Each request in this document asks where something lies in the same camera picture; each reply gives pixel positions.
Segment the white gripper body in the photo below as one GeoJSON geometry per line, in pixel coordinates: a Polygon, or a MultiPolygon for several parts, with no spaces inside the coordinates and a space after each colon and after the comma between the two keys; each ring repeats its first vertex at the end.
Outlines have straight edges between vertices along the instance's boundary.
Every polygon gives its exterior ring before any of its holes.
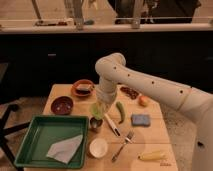
{"type": "Polygon", "coordinates": [[[117,92],[105,92],[99,87],[96,88],[96,97],[97,97],[97,107],[102,114],[105,114],[109,111],[110,107],[114,103],[117,92]]]}

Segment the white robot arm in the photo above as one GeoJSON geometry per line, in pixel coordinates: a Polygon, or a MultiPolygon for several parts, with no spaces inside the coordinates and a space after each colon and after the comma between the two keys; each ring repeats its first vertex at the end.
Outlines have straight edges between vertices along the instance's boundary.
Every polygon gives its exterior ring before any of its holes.
{"type": "Polygon", "coordinates": [[[213,94],[182,83],[134,71],[121,53],[97,60],[97,101],[108,111],[124,84],[183,114],[197,126],[191,171],[213,171],[213,94]]]}

